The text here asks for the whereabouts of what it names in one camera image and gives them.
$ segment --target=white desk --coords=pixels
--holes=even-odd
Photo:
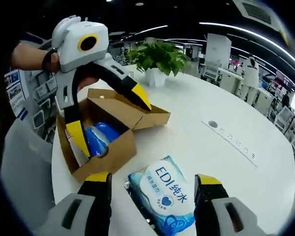
[[[108,88],[103,81],[90,87]],[[87,89],[79,92],[79,99],[86,97]],[[162,88],[146,87],[146,90],[153,104],[172,115],[167,126],[135,132],[138,153],[113,176],[110,235],[156,235],[123,185],[129,173],[166,155],[175,159],[191,181],[197,173],[218,178],[229,196],[237,197],[254,211],[266,233],[278,232],[290,213],[295,192],[293,150],[283,134],[239,98],[187,74],[169,78]],[[202,119],[215,120],[248,144],[259,159],[258,168],[202,124]],[[56,203],[80,187],[65,163],[58,132],[53,147],[52,178]]]

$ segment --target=poster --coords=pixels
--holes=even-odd
[[[6,92],[16,117],[22,112],[24,108],[23,101],[25,100],[21,76],[24,76],[24,73],[20,70],[13,70],[4,76]]]

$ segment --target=brown box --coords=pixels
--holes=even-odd
[[[137,153],[132,130],[166,124],[170,113],[152,105],[147,112],[133,105],[113,90],[89,89],[86,99],[79,103],[84,128],[105,121],[121,136],[108,145],[106,154],[93,157],[79,167],[65,133],[62,117],[57,117],[57,127],[63,156],[71,174],[84,181],[94,173],[115,173]]]

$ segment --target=black ceiling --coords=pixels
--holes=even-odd
[[[143,2],[144,5],[136,6],[135,4],[138,2]],[[145,37],[205,39],[208,32],[218,33],[227,35],[232,41],[232,46],[268,61],[295,82],[295,63],[273,45],[235,29],[199,24],[199,22],[216,22],[249,29],[271,39],[295,57],[295,22],[293,22],[295,9],[291,8],[291,4],[289,6],[279,2],[269,4],[292,32],[292,43],[289,44],[289,47],[279,32],[242,17],[232,0],[112,0],[111,2],[106,2],[106,0],[74,2],[55,0],[52,7],[46,9],[43,15],[38,16],[38,20],[32,24],[29,31],[48,39],[51,38],[53,28],[61,19],[70,15],[79,15],[88,17],[89,21],[104,23],[109,32],[125,32],[121,35],[110,36],[111,42],[117,42],[132,32],[140,32],[163,25],[168,25],[168,27],[141,33],[128,40],[142,40]],[[274,53],[255,43],[229,34],[263,45]],[[247,56],[235,49],[232,49],[232,54]],[[266,67],[275,72],[271,66],[266,64]]]

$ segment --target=human arm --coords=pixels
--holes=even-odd
[[[42,62],[47,51],[40,50],[31,45],[19,43],[12,53],[12,66],[21,70],[42,70]],[[60,69],[57,53],[51,56],[51,63],[47,63],[47,69],[58,72]]]

